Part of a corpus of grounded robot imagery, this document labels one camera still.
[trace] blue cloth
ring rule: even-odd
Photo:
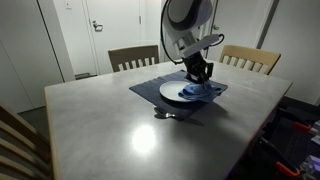
[[[191,83],[184,87],[179,92],[179,96],[188,100],[199,100],[203,102],[212,102],[213,99],[219,96],[223,90],[209,83],[195,84]]]

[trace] door handle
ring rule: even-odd
[[[213,25],[212,29],[213,29],[213,30],[219,30],[219,27],[216,26],[216,25]]]
[[[97,21],[92,21],[92,24],[96,32],[100,32],[103,30],[103,25],[98,24]]]

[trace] chair slat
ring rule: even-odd
[[[108,54],[110,57],[111,65],[114,72],[120,71],[118,67],[119,64],[123,64],[132,59],[135,59],[137,64],[137,68],[141,66],[146,66],[145,58],[154,57],[154,64],[159,63],[159,52],[158,52],[157,45],[150,45],[150,46],[137,46],[137,47],[129,47],[129,48],[122,48],[122,49],[113,49],[109,50]],[[152,65],[152,60],[147,60],[149,65]]]
[[[11,128],[4,122],[0,121],[0,130],[2,130],[7,135],[11,136],[13,139],[19,141],[22,145],[24,145],[26,148],[34,152],[36,155],[38,155],[43,161],[49,162],[49,158],[47,154],[48,151],[45,151],[41,146],[38,147],[36,144],[31,142],[29,139],[24,137],[22,134],[20,134],[15,129]]]
[[[0,159],[1,159],[0,164],[7,167],[8,169],[11,169],[16,173],[19,173],[21,175],[27,176],[28,178],[32,178],[32,179],[46,179],[44,175],[37,174],[31,171],[30,169],[22,166],[21,164],[18,164],[4,156],[0,155]]]
[[[136,62],[136,67],[139,68],[140,67],[139,59],[135,60],[135,62]]]
[[[257,69],[256,69],[256,72],[259,72],[259,71],[261,70],[262,65],[263,65],[263,64],[259,64],[259,65],[258,65],[258,67],[257,67]]]
[[[126,65],[126,63],[122,63],[121,65],[122,65],[123,70],[127,70],[127,65]]]
[[[241,64],[241,68],[244,68],[244,65],[246,64],[246,62],[247,62],[247,60],[246,59],[244,59],[243,61],[242,61],[242,64]]]
[[[227,64],[228,64],[228,65],[230,64],[231,59],[232,59],[232,57],[231,57],[231,56],[229,56],[229,57],[228,57],[228,61],[227,61]]]
[[[264,74],[269,75],[275,64],[278,62],[279,58],[281,57],[280,53],[274,53],[274,52],[268,52],[263,51],[261,49],[254,49],[254,48],[248,48],[248,47],[241,47],[241,46],[235,46],[235,45],[225,45],[219,62],[223,63],[223,60],[225,56],[228,57],[238,57],[239,59],[244,59],[242,62],[240,68],[244,68],[247,61],[251,61],[254,63],[259,63],[262,65],[265,65],[267,67]],[[254,69],[254,64],[252,63],[249,65],[250,71]]]
[[[234,61],[234,63],[233,63],[233,66],[237,66],[238,61],[239,61],[239,58],[236,57],[236,59],[235,59],[235,61]]]
[[[0,179],[5,179],[5,180],[16,180],[16,178],[12,178],[10,176],[7,176],[5,174],[0,173]]]
[[[28,153],[20,150],[17,146],[0,139],[0,146],[6,149],[7,151],[15,154],[16,156],[24,159],[25,161],[32,164],[35,168],[39,169],[41,172],[44,172],[45,174],[49,174],[49,168],[48,165],[43,163],[41,160],[29,155]]]
[[[142,61],[142,66],[146,66],[146,59],[143,58],[143,59],[141,59],[141,61]]]
[[[255,62],[251,61],[248,70],[252,71],[253,67],[254,67]]]
[[[10,127],[14,127],[24,137],[35,143],[38,147],[41,147],[44,151],[50,151],[49,141],[44,138],[39,132],[28,124],[23,118],[10,109],[0,104],[0,117],[1,121]]]
[[[133,61],[129,61],[129,67],[130,69],[133,69],[133,64],[132,64]]]
[[[0,104],[0,131],[3,135],[7,135],[0,138],[0,147],[7,152],[7,157],[0,155],[1,167],[31,179],[54,178],[48,140],[18,114],[2,104]],[[7,179],[8,176],[10,174],[0,174],[0,179],[2,177]]]
[[[148,59],[149,59],[149,65],[152,65],[152,57],[150,57]]]

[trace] cable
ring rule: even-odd
[[[167,51],[167,48],[166,48],[166,45],[164,43],[164,38],[163,38],[163,16],[164,16],[164,12],[165,12],[165,9],[167,8],[167,5],[170,3],[171,0],[167,0],[166,3],[164,4],[163,6],[163,9],[162,9],[162,12],[161,12],[161,20],[160,20],[160,38],[161,38],[161,44],[162,44],[162,47],[163,47],[163,50],[165,52],[165,54],[167,55],[167,57],[170,59],[171,62],[173,62],[175,65],[177,64],[181,64],[183,63],[183,61],[174,61],[168,51]]]
[[[219,45],[220,43],[222,43],[222,41],[224,40],[224,34],[219,34],[219,37],[222,37],[222,39],[218,43],[212,44],[209,47],[216,46],[216,45]]]

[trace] electrical outlet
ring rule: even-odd
[[[66,0],[64,2],[64,5],[65,5],[66,9],[72,9],[69,1]]]

